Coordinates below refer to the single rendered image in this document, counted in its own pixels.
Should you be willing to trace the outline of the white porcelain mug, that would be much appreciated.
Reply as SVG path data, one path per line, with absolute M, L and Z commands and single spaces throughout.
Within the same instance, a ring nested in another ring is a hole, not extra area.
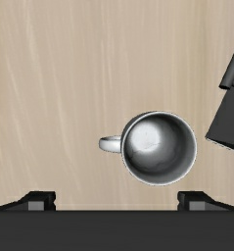
M 184 178 L 197 157 L 193 129 L 177 115 L 158 111 L 132 118 L 121 135 L 101 137 L 99 148 L 119 153 L 132 176 L 158 186 Z

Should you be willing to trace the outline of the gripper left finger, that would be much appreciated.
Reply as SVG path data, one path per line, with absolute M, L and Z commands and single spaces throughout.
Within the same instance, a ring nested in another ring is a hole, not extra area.
M 0 211 L 55 211 L 55 191 L 30 191 L 18 201 L 0 206 Z

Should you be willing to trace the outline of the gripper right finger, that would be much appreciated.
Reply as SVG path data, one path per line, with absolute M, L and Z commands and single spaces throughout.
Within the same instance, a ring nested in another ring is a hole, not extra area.
M 213 200 L 203 191 L 179 191 L 178 211 L 234 211 L 234 206 Z

